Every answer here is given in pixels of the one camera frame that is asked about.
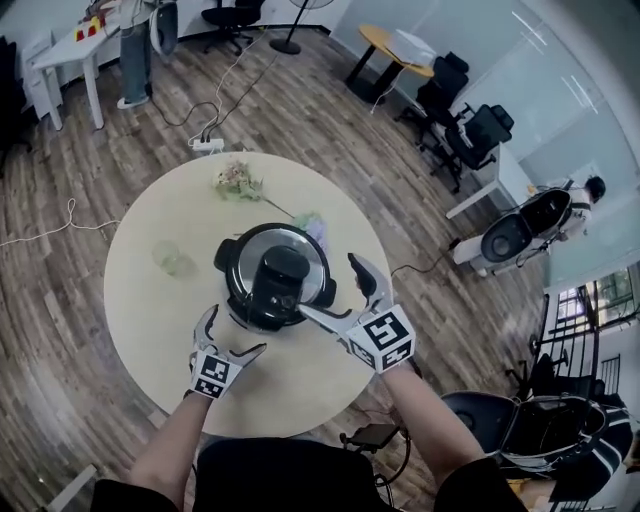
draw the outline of office chair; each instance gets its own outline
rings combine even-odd
[[[466,75],[468,71],[469,65],[454,53],[449,52],[446,57],[437,57],[433,64],[433,78],[418,89],[416,101],[422,107],[422,111],[407,107],[395,118],[396,121],[406,119],[418,126],[420,132],[416,146],[420,146],[421,151],[426,147],[423,142],[425,133],[431,133],[436,139],[433,133],[434,123],[445,128],[457,126],[458,118],[453,116],[449,109],[469,82]]]
[[[249,44],[253,42],[251,36],[240,33],[240,30],[256,23],[261,16],[260,9],[264,0],[236,0],[235,7],[222,7],[222,0],[217,0],[217,7],[202,11],[202,18],[218,30],[211,34],[211,41],[205,47],[204,53],[219,41],[229,41],[236,48],[236,55],[243,51],[237,39],[245,39]]]
[[[471,107],[467,106],[465,112],[469,110],[473,111]],[[513,124],[513,119],[501,105],[493,107],[482,105],[464,125],[464,135],[457,127],[447,128],[445,139],[452,154],[447,153],[441,144],[432,149],[434,155],[442,161],[441,167],[447,167],[455,181],[454,194],[460,191],[462,164],[478,171],[491,162],[495,162],[494,155],[490,155],[488,158],[487,155],[501,142],[511,140]]]

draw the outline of white desk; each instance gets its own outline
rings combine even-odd
[[[504,144],[500,144],[498,147],[496,158],[497,162],[490,167],[493,172],[493,179],[458,206],[449,210],[446,215],[447,219],[452,219],[494,190],[500,190],[507,198],[513,201],[514,206],[524,203],[531,197],[532,194],[529,191],[531,180],[529,176],[527,176]]]
[[[82,62],[82,70],[84,72],[84,80],[87,84],[87,95],[89,96],[89,105],[91,105],[91,115],[96,128],[100,129],[104,126],[102,118],[102,110],[100,110],[100,100],[98,98],[98,90],[96,89],[96,68],[94,56],[100,46],[120,29],[120,19],[117,15],[107,18],[107,24],[96,35],[88,37],[87,31],[89,23],[82,24],[82,30],[85,38],[82,41],[75,40],[75,29],[69,32],[64,38],[58,41],[53,48],[38,58],[33,69],[41,74],[44,83],[45,70],[54,68],[70,62]],[[62,121],[58,109],[51,101],[51,91],[49,92],[48,103],[51,120],[56,130],[62,129]]]

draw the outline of floor fan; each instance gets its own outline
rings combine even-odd
[[[298,16],[296,17],[296,21],[293,22],[293,26],[289,31],[289,35],[287,38],[278,38],[272,39],[269,43],[271,48],[277,50],[281,53],[288,53],[289,55],[296,55],[300,53],[301,48],[299,44],[291,41],[291,36],[293,36],[293,32],[298,26],[298,22],[300,21],[300,17],[305,9],[311,11],[313,9],[322,9],[323,7],[329,5],[333,0],[289,0],[296,7],[300,7],[300,12],[298,12]]]

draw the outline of power cord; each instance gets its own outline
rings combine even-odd
[[[421,269],[416,268],[416,267],[414,267],[413,265],[409,265],[409,264],[402,265],[402,266],[400,266],[400,267],[396,268],[395,270],[393,270],[393,271],[391,272],[391,277],[393,277],[393,275],[394,275],[396,272],[399,272],[400,270],[405,269],[405,268],[410,268],[411,270],[415,270],[416,272],[418,272],[418,273],[420,273],[420,274],[428,274],[429,272],[431,272],[433,269],[435,269],[435,268],[436,268],[436,266],[438,265],[438,263],[440,263],[440,260],[442,260],[442,258],[444,258],[445,256],[446,256],[446,253],[445,253],[445,252],[443,252],[442,254],[440,254],[440,256],[438,257],[438,259],[437,259],[436,261],[434,261],[434,262],[433,262],[433,265],[431,265],[429,268],[427,268],[427,269],[425,269],[425,270],[421,270]]]
[[[1,243],[0,247],[4,247],[5,245],[10,245],[10,244],[15,244],[15,243],[18,243],[18,242],[31,242],[32,240],[37,240],[38,238],[43,238],[45,236],[53,235],[54,233],[59,233],[60,231],[64,231],[69,226],[71,226],[73,228],[76,228],[76,229],[97,230],[97,229],[102,229],[105,226],[109,226],[110,224],[119,224],[120,223],[119,220],[110,220],[108,222],[104,222],[103,224],[100,224],[99,226],[79,226],[78,224],[73,222],[73,210],[75,209],[75,207],[76,207],[76,200],[75,200],[75,198],[72,197],[67,202],[67,211],[69,212],[69,220],[67,221],[67,223],[64,226],[61,226],[58,229],[54,229],[52,231],[47,231],[46,233],[42,233],[40,235],[32,236],[30,238],[16,238],[14,240],[9,240],[8,242]]]
[[[220,111],[222,110],[222,98],[220,97],[220,89],[222,88],[222,84],[224,83],[224,80],[226,79],[227,75],[231,72],[231,70],[240,62],[240,59],[242,59],[242,57],[244,57],[247,52],[253,47],[253,45],[257,44],[259,41],[262,40],[262,38],[264,36],[267,35],[267,29],[270,27],[271,25],[267,25],[264,28],[264,33],[255,41],[253,41],[249,46],[247,46],[240,55],[238,55],[238,58],[236,59],[236,61],[224,72],[224,74],[222,75],[222,78],[220,79],[220,83],[218,84],[218,87],[216,88],[216,99],[218,100],[218,107],[217,107],[217,112],[216,112],[216,116],[211,118],[209,121],[207,121],[207,123],[204,125],[204,128],[202,128],[202,130],[200,130],[200,132],[197,135],[194,135],[193,137],[191,137],[188,141],[187,144],[192,147],[193,146],[193,141],[195,139],[197,139],[198,137],[200,137],[200,142],[205,142],[207,141],[207,137],[208,135],[205,135],[205,131],[212,125],[212,124],[216,124],[218,122],[218,119],[220,118]]]
[[[273,63],[278,59],[279,56],[280,54],[277,54],[273,59],[271,59],[271,62],[269,62],[267,67],[262,70],[262,72],[258,75],[258,78],[256,78],[251,83],[249,88],[242,94],[242,96],[240,96],[240,98],[238,98],[238,101],[236,101],[235,105],[231,108],[231,110],[229,110],[229,112],[225,114],[225,116],[222,118],[222,121],[214,124],[213,126],[209,126],[208,128],[206,128],[206,133],[204,134],[205,140],[209,140],[211,138],[211,132],[216,128],[220,128],[222,126],[222,123],[224,123],[227,120],[227,117],[229,117],[231,113],[238,108],[238,106],[240,105],[240,102],[244,99],[244,97],[247,94],[249,94],[249,92],[251,92],[251,89],[253,89],[253,87],[260,81],[260,79],[264,76],[264,74],[268,71],[268,69],[273,65]]]
[[[153,103],[153,106],[156,107],[156,110],[160,113],[160,116],[162,116],[162,119],[164,120],[164,122],[169,126],[183,126],[189,120],[189,118],[191,117],[191,114],[193,114],[195,109],[200,107],[200,106],[202,106],[202,105],[211,105],[213,108],[216,109],[216,115],[220,114],[220,111],[218,110],[218,107],[214,102],[212,102],[212,101],[201,101],[200,103],[196,103],[193,107],[191,107],[191,109],[187,113],[187,117],[185,117],[183,121],[180,121],[180,122],[177,122],[177,123],[173,123],[173,122],[171,122],[171,121],[169,121],[167,119],[167,116],[162,111],[162,109],[158,106],[156,101],[153,99],[153,96],[151,96],[151,103]]]
[[[373,107],[371,107],[371,110],[369,111],[370,114],[373,114],[375,112],[376,107],[378,106],[378,103],[380,102],[380,100],[384,98],[387,94],[391,93],[391,91],[393,91],[396,88],[396,84],[398,83],[398,80],[400,80],[400,77],[402,76],[402,73],[404,73],[405,69],[407,68],[403,67],[400,70],[400,73],[398,73],[398,76],[396,77],[396,79],[391,84],[391,86],[385,92],[383,92],[380,96],[378,96],[378,99],[376,100],[376,102],[373,104]]]
[[[394,504],[393,504],[393,492],[391,491],[391,484],[395,482],[403,473],[403,471],[407,468],[407,465],[409,464],[409,459],[411,458],[411,436],[409,435],[409,431],[403,430],[402,435],[406,441],[406,448],[404,452],[404,460],[402,461],[402,464],[398,468],[398,471],[396,471],[391,478],[387,478],[386,476],[378,473],[377,475],[374,476],[374,479],[373,479],[373,482],[376,487],[384,487],[386,489],[387,501],[388,501],[388,504],[392,507],[394,506]]]

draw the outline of white table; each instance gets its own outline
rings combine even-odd
[[[87,36],[89,23],[83,23],[81,26],[85,36],[82,41],[75,40],[75,29],[72,30],[48,52],[38,58],[33,64],[33,69],[41,74],[41,78],[46,84],[46,69],[62,66],[63,64],[69,64],[71,62],[82,62],[84,80],[87,84],[87,95],[89,96],[89,105],[91,106],[91,115],[93,116],[93,122],[96,128],[100,129],[104,126],[104,119],[102,118],[100,99],[98,98],[98,90],[96,89],[97,65],[94,62],[94,57],[98,49],[120,29],[120,20],[117,15],[109,16],[106,26],[91,37]],[[55,126],[56,130],[61,130],[62,120],[60,119],[60,114],[51,100],[51,92],[48,92],[48,106],[53,126]]]
[[[113,239],[104,276],[107,324],[120,359],[140,388],[167,413],[189,385],[193,328],[212,305],[221,306],[214,336],[221,349],[267,350],[246,368],[209,411],[204,431],[232,437],[288,437],[312,429],[346,408],[372,370],[309,321],[260,335],[226,313],[224,275],[213,258],[224,238],[266,222],[290,222],[266,202],[223,201],[212,181],[233,159],[264,180],[267,198],[292,215],[316,211],[327,223],[327,259],[337,283],[334,312],[363,308],[348,252],[361,254],[389,278],[373,228],[337,186],[298,163],[261,153],[223,153],[188,162],[147,188]],[[181,277],[152,259],[160,240],[176,243],[189,265]]]
[[[491,181],[475,194],[462,201],[458,206],[449,210],[446,214],[447,219],[452,219],[494,190],[500,190],[502,194],[513,202],[514,206],[522,204],[531,198],[530,189],[533,190],[531,180],[515,157],[502,143],[498,146],[496,160],[494,164],[488,166],[488,169],[493,174]]]

